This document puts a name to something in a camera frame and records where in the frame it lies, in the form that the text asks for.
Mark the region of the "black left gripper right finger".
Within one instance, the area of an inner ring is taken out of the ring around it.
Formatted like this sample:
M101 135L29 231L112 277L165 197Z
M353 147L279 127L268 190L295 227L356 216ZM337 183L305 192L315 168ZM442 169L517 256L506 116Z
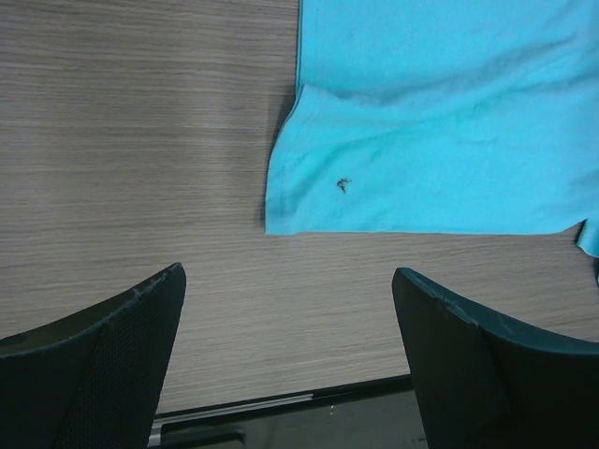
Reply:
M598 345L461 297L410 268L395 311L430 448L595 448Z

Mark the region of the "turquoise t shirt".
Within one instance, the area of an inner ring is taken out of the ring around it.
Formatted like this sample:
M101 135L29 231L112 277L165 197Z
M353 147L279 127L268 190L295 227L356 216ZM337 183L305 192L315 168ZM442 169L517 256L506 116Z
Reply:
M265 229L545 235L598 253L594 1L302 1Z

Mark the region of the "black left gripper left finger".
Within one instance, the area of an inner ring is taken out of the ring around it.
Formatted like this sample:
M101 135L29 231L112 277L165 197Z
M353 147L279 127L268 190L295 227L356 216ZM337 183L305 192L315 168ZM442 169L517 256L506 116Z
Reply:
M182 264L1 340L4 448L144 448L186 289Z

